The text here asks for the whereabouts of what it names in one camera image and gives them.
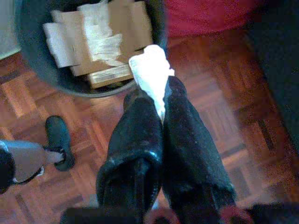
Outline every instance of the trash can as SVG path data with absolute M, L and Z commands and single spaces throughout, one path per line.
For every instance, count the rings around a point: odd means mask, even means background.
M 71 70 L 58 68 L 50 54 L 43 31 L 43 24 L 53 22 L 52 10 L 76 11 L 83 4 L 99 0 L 15 0 L 16 33 L 21 52 L 29 66 L 44 82 L 66 93 L 90 98 L 107 97 L 135 85 L 134 80 L 123 82 L 121 87 L 91 89 L 82 77 L 75 77 Z M 165 49 L 167 35 L 163 0 L 145 0 L 146 10 L 152 25 L 153 43 Z

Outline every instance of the white sock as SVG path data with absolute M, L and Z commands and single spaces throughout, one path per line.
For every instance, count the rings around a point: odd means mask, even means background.
M 136 83 L 154 100 L 156 111 L 163 123 L 165 87 L 168 76 L 174 76 L 174 70 L 170 69 L 164 50 L 158 45 L 149 45 L 143 54 L 131 57 L 129 65 Z

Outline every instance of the wooden floor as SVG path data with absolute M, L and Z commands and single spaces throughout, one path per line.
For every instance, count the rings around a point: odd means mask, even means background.
M 243 34 L 171 39 L 169 61 L 215 141 L 238 205 L 298 201 L 292 145 Z M 0 223 L 58 223 L 62 211 L 87 205 L 95 194 L 126 93 L 100 99 L 66 95 L 41 82 L 20 54 L 0 62 L 0 84 L 0 139 L 46 144 L 44 122 L 58 114 L 71 131 L 77 159 L 70 172 L 48 166 L 43 176 L 0 196 Z

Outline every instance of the green shoe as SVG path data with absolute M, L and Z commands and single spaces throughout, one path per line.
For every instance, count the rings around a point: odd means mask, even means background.
M 71 153 L 71 137 L 64 120 L 59 116 L 50 116 L 46 120 L 46 132 L 50 148 L 61 148 L 64 160 L 55 163 L 59 171 L 67 171 L 75 165 L 75 158 Z

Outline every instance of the cardboard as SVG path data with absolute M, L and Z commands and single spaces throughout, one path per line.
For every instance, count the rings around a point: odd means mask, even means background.
M 130 15 L 136 40 L 134 49 L 143 49 L 153 44 L 151 37 L 152 27 L 146 12 L 145 2 L 137 1 L 130 4 Z
M 145 3 L 133 0 L 113 0 L 108 4 L 108 11 L 109 26 L 113 35 L 122 35 L 121 55 L 117 57 L 117 61 L 127 65 L 130 57 L 140 54 L 140 49 L 152 44 L 151 25 L 145 11 Z M 74 76 L 114 68 L 101 60 L 92 61 L 84 32 L 82 12 L 53 11 L 52 17 L 54 22 L 65 25 L 66 37 L 63 40 L 65 41 L 65 50 L 74 53 L 74 60 L 64 62 L 64 65 L 73 64 L 71 70 Z M 131 78 L 132 74 L 129 73 L 130 75 L 124 75 L 122 79 L 124 77 Z
M 53 11 L 52 16 L 55 22 L 65 24 L 69 41 L 74 47 L 75 58 L 78 61 L 78 65 L 71 68 L 74 76 L 81 76 L 111 68 L 111 66 L 103 61 L 91 61 L 87 42 L 83 33 L 83 16 L 79 11 L 66 13 Z
M 112 83 L 124 81 L 133 78 L 130 67 L 128 64 L 98 71 L 88 75 L 91 87 L 96 89 Z

